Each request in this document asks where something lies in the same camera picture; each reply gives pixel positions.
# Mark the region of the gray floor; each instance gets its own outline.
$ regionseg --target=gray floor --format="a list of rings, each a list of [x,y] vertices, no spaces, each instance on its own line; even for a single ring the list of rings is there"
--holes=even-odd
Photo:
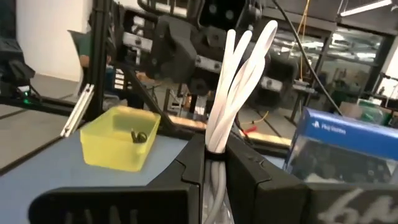
[[[33,86],[44,96],[61,98],[75,91],[76,83],[58,78],[37,75],[32,80]],[[159,106],[163,107],[165,88],[156,88]],[[6,105],[0,105],[0,116],[21,110]],[[284,115],[290,115],[289,110],[278,110],[267,115],[267,123],[257,123],[257,131],[264,134],[277,135],[290,139],[295,131]],[[261,116],[248,108],[239,112],[239,120],[242,123],[261,119]],[[25,111],[23,113],[0,120],[0,168],[8,165],[16,159],[30,153],[32,150],[57,137],[67,121],[64,116],[41,113],[37,111]]]

